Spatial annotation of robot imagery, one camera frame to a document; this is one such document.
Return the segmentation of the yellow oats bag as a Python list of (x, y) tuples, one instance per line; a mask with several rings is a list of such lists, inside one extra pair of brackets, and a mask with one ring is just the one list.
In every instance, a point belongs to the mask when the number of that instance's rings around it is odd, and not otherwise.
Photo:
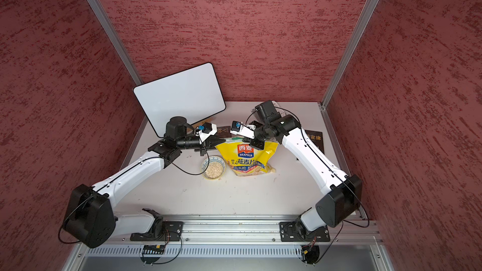
[(269, 160), (277, 147), (278, 143), (266, 141), (264, 149), (258, 150), (241, 138), (231, 138), (217, 145), (216, 149), (237, 176), (255, 176), (276, 171), (269, 165)]

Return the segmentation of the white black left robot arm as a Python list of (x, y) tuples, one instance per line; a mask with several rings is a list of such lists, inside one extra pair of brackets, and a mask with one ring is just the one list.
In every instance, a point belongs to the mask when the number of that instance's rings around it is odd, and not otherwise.
[(130, 235), (131, 240), (142, 242), (169, 240), (163, 216), (156, 211), (144, 208), (138, 214), (116, 215), (115, 207), (134, 188), (172, 165), (184, 150), (193, 149), (204, 156), (225, 141), (215, 124), (206, 122), (194, 128), (184, 117), (172, 117), (164, 136), (136, 162), (92, 186), (76, 187), (59, 230), (89, 248), (119, 235)]

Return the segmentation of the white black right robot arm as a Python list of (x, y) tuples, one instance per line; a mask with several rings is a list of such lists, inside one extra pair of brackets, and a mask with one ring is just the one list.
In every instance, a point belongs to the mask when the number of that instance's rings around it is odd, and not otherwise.
[(252, 141), (275, 139), (289, 150), (308, 170), (322, 198), (295, 221), (301, 234), (311, 233), (321, 227), (335, 228), (361, 207), (363, 183), (336, 167), (308, 137), (299, 118), (293, 114), (282, 116), (280, 108), (271, 101), (255, 107), (261, 120), (256, 125)]

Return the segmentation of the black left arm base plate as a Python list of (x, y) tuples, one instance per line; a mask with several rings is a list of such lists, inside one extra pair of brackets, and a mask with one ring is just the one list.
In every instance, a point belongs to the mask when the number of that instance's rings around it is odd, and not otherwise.
[(164, 241), (165, 244), (169, 242), (180, 242), (181, 234), (183, 232), (183, 222), (165, 221), (164, 218), (156, 211), (143, 208), (144, 212), (147, 212), (154, 217), (154, 222), (151, 228), (146, 233), (132, 233), (130, 241), (133, 242), (160, 242)]

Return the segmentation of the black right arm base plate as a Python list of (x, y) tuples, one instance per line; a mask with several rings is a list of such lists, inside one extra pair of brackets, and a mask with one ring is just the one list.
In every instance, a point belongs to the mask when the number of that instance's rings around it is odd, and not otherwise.
[(328, 227), (320, 227), (309, 231), (301, 222), (279, 222), (279, 232), (282, 242), (329, 242)]

